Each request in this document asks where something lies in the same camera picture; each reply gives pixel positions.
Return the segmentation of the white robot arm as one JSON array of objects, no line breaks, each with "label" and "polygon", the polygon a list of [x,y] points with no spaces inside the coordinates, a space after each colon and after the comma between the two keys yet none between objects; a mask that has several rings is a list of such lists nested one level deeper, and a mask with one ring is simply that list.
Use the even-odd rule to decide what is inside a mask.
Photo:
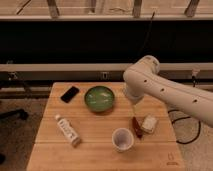
[{"label": "white robot arm", "polygon": [[145,94],[151,95],[213,127],[213,92],[160,77],[159,70],[159,61],[151,55],[128,67],[123,73],[125,96],[137,104]]}]

